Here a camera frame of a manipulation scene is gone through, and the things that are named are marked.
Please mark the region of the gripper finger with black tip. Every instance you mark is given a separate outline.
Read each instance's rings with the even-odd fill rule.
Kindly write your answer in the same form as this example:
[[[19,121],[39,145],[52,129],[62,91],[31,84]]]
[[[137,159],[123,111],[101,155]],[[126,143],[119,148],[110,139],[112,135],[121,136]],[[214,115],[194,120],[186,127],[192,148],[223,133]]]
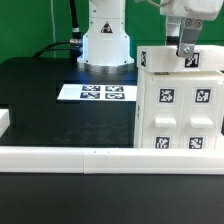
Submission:
[[[166,44],[177,45],[180,37],[181,19],[179,17],[166,17]]]
[[[203,21],[200,19],[184,18],[181,23],[180,40],[177,46],[177,56],[191,58],[200,36]]]

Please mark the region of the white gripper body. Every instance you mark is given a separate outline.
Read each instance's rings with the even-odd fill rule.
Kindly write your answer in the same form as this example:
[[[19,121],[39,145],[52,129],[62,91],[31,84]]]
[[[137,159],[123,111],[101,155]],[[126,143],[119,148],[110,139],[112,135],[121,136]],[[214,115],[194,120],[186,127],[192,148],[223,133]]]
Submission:
[[[161,0],[160,4],[161,15],[213,21],[223,0]]]

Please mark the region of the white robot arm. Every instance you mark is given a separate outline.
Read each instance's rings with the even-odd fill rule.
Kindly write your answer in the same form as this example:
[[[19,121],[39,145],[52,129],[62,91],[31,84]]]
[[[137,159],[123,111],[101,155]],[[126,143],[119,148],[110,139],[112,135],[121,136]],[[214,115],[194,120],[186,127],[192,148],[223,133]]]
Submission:
[[[179,58],[191,58],[204,21],[217,18],[223,0],[136,0],[159,8],[166,17],[166,44]],[[89,28],[83,36],[78,66],[95,72],[130,69],[130,38],[125,32],[126,0],[89,0]]]

